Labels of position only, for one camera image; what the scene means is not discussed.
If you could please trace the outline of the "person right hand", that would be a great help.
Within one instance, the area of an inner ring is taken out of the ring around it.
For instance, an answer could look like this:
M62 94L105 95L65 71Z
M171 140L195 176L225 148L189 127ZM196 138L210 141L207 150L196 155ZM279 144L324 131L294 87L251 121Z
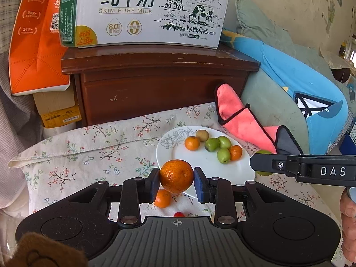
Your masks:
M340 199L340 211L342 219L342 251L347 260L355 263L356 257L356 226L355 226L355 202L348 196L345 189Z

